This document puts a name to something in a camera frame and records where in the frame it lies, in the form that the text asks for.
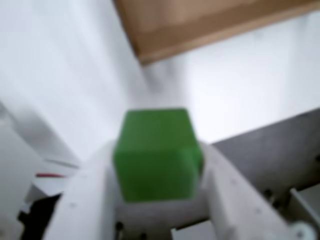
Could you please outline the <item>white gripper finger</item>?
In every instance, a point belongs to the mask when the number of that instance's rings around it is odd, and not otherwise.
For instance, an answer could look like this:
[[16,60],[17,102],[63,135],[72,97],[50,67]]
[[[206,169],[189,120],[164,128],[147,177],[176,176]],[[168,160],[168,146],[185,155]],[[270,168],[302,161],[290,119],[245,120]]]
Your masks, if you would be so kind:
[[203,142],[201,186],[219,240],[295,240],[293,229],[243,174],[215,147]]
[[113,240],[122,202],[108,141],[69,180],[44,232],[45,240]]

